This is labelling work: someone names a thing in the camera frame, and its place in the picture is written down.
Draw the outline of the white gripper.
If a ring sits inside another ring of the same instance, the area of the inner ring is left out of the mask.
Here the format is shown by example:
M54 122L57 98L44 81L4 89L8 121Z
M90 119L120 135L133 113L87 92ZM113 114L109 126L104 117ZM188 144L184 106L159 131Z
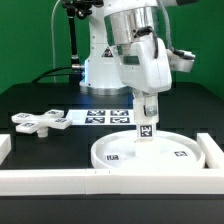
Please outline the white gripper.
M113 48L121 82L129 87L149 94L167 91L172 78L168 56L163 41L158 38L158 57L155 58L155 44L151 37L143 37L130 45ZM146 95L144 110L147 117L158 114L156 95Z

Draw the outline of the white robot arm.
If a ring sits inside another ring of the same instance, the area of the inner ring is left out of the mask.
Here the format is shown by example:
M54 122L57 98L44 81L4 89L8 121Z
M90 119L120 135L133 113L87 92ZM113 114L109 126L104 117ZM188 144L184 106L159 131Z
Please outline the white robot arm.
M173 70L191 70L195 55L158 36L158 14L197 0L89 0L90 54L81 86L97 94L131 89L135 117L158 116L157 97L171 88Z

